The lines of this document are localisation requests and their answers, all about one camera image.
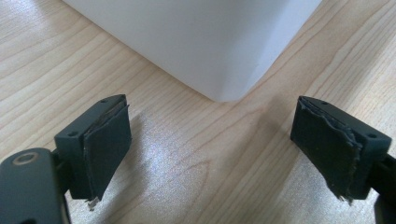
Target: wooden surface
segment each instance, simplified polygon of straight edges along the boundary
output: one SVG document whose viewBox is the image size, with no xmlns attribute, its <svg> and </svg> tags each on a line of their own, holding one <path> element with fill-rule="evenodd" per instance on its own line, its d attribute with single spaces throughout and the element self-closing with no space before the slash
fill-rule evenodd
<svg viewBox="0 0 396 224">
<path fill-rule="evenodd" d="M 290 126 L 308 95 L 396 138 L 395 71 L 396 1 L 324 0 L 244 99 L 214 103 L 59 0 L 2 0 L 0 158 L 125 93 L 132 148 L 94 212 L 67 196 L 74 223 L 374 223 L 376 193 L 337 200 Z"/>
</svg>

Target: wood grain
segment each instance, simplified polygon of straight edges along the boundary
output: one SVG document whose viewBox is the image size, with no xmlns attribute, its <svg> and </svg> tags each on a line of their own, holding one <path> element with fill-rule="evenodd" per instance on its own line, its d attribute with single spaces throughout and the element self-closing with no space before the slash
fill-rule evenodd
<svg viewBox="0 0 396 224">
<path fill-rule="evenodd" d="M 61 1 L 2 0 L 0 157 L 125 93 L 132 148 L 94 212 L 68 196 L 74 223 L 375 223 L 376 193 L 338 201 L 289 134 L 309 95 L 395 138 L 395 71 L 395 1 L 324 0 L 244 99 L 214 103 Z"/>
</svg>

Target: white object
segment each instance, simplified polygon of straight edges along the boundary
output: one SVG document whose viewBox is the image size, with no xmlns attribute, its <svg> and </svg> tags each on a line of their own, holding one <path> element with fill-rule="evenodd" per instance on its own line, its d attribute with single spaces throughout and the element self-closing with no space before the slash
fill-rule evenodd
<svg viewBox="0 0 396 224">
<path fill-rule="evenodd" d="M 64 0 L 215 101 L 240 99 L 320 0 Z"/>
</svg>

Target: light brown wood tabletop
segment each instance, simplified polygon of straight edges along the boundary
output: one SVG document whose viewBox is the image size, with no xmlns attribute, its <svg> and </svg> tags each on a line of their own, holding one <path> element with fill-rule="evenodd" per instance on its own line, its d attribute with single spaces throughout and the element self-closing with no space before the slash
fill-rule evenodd
<svg viewBox="0 0 396 224">
<path fill-rule="evenodd" d="M 290 128 L 307 95 L 396 138 L 396 1 L 323 0 L 230 103 L 205 98 L 62 1 L 0 1 L 1 161 L 55 149 L 56 133 L 120 93 L 133 144 L 94 211 L 67 195 L 73 223 L 375 223 L 377 193 L 338 200 Z"/>
</svg>

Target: wooden table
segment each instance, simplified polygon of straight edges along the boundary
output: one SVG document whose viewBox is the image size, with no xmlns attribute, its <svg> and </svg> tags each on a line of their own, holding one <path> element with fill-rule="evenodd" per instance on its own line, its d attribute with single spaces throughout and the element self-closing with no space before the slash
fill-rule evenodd
<svg viewBox="0 0 396 224">
<path fill-rule="evenodd" d="M 1 158 L 54 149 L 101 98 L 125 93 L 131 105 L 132 148 L 94 212 L 68 196 L 74 223 L 375 222 L 376 193 L 337 200 L 289 134 L 309 95 L 396 138 L 396 1 L 324 0 L 233 103 L 208 100 L 62 1 L 2 0 L 0 21 Z"/>
</svg>

